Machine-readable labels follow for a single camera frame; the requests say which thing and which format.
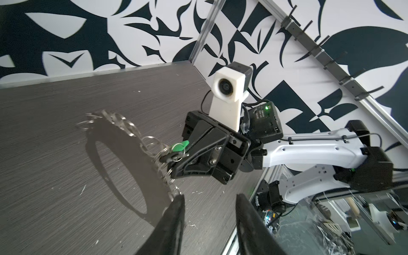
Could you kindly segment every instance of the robotic arm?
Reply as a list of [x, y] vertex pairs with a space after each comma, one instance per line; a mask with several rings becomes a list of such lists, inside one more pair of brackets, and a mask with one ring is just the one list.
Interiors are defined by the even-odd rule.
[[[250, 67], [236, 62], [215, 73], [209, 114], [187, 114], [182, 136], [189, 145], [180, 161], [169, 163], [173, 179], [212, 175], [227, 184], [238, 169], [317, 164], [286, 182], [269, 184], [269, 191], [257, 195], [260, 208], [278, 213], [334, 188], [373, 192], [391, 187], [393, 164], [380, 147], [370, 146], [370, 132], [360, 120], [335, 131], [285, 135], [273, 102], [243, 103], [251, 75]], [[258, 106], [241, 117], [245, 105]]]

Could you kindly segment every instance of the wood grain surface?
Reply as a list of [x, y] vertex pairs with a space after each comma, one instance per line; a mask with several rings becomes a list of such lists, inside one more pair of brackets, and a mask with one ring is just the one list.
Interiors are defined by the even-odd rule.
[[[208, 90], [188, 62], [0, 90], [0, 253], [134, 254], [154, 223], [114, 194], [75, 124], [87, 112], [107, 109], [127, 117], [143, 135], [173, 144], [182, 140], [186, 113], [200, 108]], [[145, 213], [151, 200], [165, 203], [151, 195], [145, 201], [145, 187], [135, 181], [143, 172], [133, 174], [105, 145], [96, 147], [136, 211]], [[186, 196], [182, 254], [221, 253], [235, 225], [236, 194], [249, 196], [260, 175], [239, 172], [228, 185], [213, 177], [175, 181]]]

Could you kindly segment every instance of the metal chain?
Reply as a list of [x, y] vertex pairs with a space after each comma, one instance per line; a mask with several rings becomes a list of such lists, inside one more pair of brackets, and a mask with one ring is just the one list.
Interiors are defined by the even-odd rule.
[[[139, 138], [141, 141], [140, 148], [149, 157], [153, 158], [152, 161], [153, 164], [157, 167], [157, 172], [161, 173], [161, 178], [163, 179], [164, 184], [169, 186], [169, 188], [171, 189], [172, 200], [175, 196], [181, 194], [179, 188], [174, 184], [174, 179], [171, 178], [172, 169], [167, 171], [168, 163], [160, 162], [161, 157], [172, 152], [174, 147], [181, 143], [177, 143], [173, 145], [173, 147], [171, 147], [169, 145], [162, 143], [154, 136], [142, 137], [137, 127], [131, 121], [127, 120], [124, 116], [120, 115], [119, 113], [110, 113], [107, 112], [106, 110], [102, 110], [100, 113], [86, 113], [85, 116], [88, 118], [88, 120], [76, 124], [76, 126], [81, 130], [87, 131], [93, 128], [92, 124], [95, 123], [95, 120], [103, 118], [110, 122], [111, 124], [123, 130], [127, 135]], [[180, 161], [185, 154], [186, 151], [184, 149], [181, 157], [175, 157], [172, 158], [171, 160], [174, 162]]]

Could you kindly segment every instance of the camera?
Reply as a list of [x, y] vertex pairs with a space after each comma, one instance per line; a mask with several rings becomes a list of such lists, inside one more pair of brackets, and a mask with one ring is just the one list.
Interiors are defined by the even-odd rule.
[[211, 90], [215, 97], [224, 102], [236, 102], [247, 90], [251, 75], [250, 67], [232, 62], [215, 73]]

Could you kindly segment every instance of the green tag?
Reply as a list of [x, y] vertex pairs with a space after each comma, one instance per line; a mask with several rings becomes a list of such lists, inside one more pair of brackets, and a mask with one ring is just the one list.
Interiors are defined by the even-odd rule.
[[183, 151], [190, 142], [188, 140], [182, 141], [179, 144], [176, 144], [173, 148], [173, 151]]

